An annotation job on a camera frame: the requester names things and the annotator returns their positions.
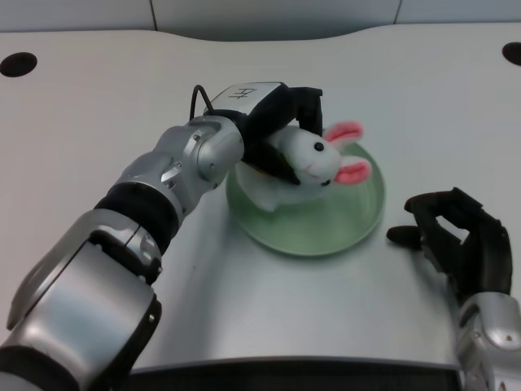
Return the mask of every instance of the table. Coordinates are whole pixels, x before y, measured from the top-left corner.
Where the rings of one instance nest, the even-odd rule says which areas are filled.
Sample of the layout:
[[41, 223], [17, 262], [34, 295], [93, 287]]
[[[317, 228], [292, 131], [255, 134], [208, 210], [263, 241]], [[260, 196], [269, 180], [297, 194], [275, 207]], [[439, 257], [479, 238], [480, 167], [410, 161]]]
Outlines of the table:
[[[31, 267], [135, 157], [187, 121], [190, 93], [245, 81], [324, 90], [324, 123], [353, 119], [387, 184], [383, 220], [350, 251], [283, 256], [234, 224], [224, 188], [203, 197], [164, 255], [164, 313], [136, 368], [278, 355], [452, 365], [444, 279], [393, 247], [409, 197], [458, 186], [500, 218], [521, 298], [521, 68], [501, 48], [521, 24], [395, 25], [302, 42], [206, 42], [144, 31], [0, 34], [0, 313]], [[0, 339], [7, 330], [0, 331]]]

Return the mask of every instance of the black wire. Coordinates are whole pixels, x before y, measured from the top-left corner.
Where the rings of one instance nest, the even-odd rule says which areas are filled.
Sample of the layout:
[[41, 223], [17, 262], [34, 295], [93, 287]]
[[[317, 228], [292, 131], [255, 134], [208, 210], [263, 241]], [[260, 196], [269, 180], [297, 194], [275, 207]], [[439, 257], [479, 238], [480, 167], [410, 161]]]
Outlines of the black wire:
[[190, 121], [192, 121], [194, 119], [195, 101], [197, 100], [198, 92], [200, 92], [201, 95], [203, 96], [204, 104], [206, 104], [208, 112], [210, 114], [213, 113], [212, 102], [210, 102], [210, 99], [208, 99], [208, 95], [206, 95], [206, 91], [204, 90], [204, 88], [198, 84], [197, 86], [194, 87], [194, 92], [192, 93], [192, 102], [190, 104]]

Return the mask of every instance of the wall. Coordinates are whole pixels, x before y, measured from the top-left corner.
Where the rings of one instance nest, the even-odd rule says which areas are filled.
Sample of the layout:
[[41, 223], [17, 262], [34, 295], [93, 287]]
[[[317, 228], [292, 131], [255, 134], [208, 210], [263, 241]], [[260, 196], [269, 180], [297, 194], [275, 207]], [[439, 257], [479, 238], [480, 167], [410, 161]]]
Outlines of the wall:
[[201, 39], [285, 40], [392, 23], [476, 21], [521, 21], [521, 0], [0, 0], [0, 32], [159, 29]]
[[155, 29], [150, 0], [0, 0], [0, 32]]

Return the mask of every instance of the stuffed bunny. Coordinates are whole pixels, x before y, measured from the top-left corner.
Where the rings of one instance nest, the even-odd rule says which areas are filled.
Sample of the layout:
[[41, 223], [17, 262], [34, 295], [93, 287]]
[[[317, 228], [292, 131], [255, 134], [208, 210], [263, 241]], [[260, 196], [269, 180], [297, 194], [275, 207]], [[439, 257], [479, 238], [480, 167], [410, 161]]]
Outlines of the stuffed bunny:
[[328, 185], [354, 185], [365, 181], [371, 164], [355, 156], [341, 156], [345, 146], [361, 138], [357, 122], [334, 125], [323, 137], [289, 125], [269, 137], [293, 169], [300, 185], [262, 173], [241, 162], [236, 166], [237, 181], [258, 208], [273, 212], [284, 204], [297, 204], [322, 196]]

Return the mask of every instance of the glass plate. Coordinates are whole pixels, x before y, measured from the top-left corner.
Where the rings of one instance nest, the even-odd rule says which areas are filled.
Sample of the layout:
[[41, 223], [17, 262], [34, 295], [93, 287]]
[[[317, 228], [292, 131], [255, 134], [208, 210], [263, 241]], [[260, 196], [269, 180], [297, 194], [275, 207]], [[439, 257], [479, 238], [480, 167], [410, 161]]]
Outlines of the glass plate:
[[258, 209], [249, 200], [232, 171], [226, 196], [237, 223], [264, 246], [302, 257], [337, 253], [358, 243], [382, 217], [385, 185], [379, 167], [362, 147], [350, 144], [342, 155], [370, 161], [370, 178], [355, 186], [332, 186], [319, 200], [284, 205], [273, 213]]

